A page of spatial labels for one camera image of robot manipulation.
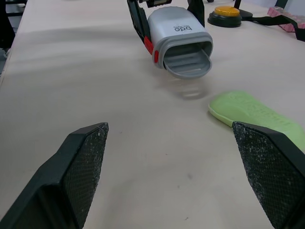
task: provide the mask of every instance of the red tab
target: red tab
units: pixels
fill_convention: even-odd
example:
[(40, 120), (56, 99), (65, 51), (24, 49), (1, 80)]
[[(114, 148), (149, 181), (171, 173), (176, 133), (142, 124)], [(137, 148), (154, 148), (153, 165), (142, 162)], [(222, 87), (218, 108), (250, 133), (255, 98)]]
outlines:
[(144, 45), (147, 48), (148, 52), (152, 55), (153, 53), (153, 43), (148, 39), (147, 36), (144, 37)]
[(154, 52), (154, 62), (157, 63), (159, 61), (159, 51)]

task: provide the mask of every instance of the gray plastic lid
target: gray plastic lid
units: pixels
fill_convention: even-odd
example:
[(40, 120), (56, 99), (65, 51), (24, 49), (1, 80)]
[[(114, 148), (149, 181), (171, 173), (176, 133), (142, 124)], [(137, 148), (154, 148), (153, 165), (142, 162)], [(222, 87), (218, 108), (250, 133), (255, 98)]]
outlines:
[(194, 79), (206, 75), (212, 68), (210, 55), (213, 40), (207, 32), (191, 33), (162, 39), (158, 63), (180, 79)]
[(164, 55), (163, 63), (170, 73), (182, 79), (202, 77), (212, 67), (211, 60), (201, 43), (169, 48)]

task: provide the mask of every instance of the yellow button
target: yellow button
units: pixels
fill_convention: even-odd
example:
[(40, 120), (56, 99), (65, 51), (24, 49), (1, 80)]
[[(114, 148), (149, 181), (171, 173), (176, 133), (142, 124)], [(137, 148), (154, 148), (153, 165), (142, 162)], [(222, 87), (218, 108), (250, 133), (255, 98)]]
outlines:
[(239, 10), (232, 6), (218, 6), (215, 8), (214, 12), (218, 15), (237, 17), (239, 16)]

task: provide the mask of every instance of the green foam insole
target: green foam insole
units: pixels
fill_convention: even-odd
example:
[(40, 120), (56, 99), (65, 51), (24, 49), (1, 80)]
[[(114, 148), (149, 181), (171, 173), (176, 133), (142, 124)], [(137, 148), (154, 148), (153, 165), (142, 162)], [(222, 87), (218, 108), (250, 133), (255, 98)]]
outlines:
[(305, 149), (305, 133), (298, 123), (278, 114), (246, 92), (220, 94), (210, 102), (209, 110), (230, 127), (233, 121), (267, 127), (285, 134), (299, 149)]

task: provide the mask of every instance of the beige table surface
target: beige table surface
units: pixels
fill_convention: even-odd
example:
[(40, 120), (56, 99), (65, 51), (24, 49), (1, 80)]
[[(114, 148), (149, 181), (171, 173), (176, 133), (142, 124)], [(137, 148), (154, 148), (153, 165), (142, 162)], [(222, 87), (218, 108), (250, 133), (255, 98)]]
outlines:
[(154, 67), (125, 0), (29, 0), (0, 88), (0, 218), (70, 132), (108, 122), (84, 228), (271, 229), (208, 103), (246, 90), (305, 128), (305, 43), (251, 22), (206, 27), (213, 68), (181, 81)]

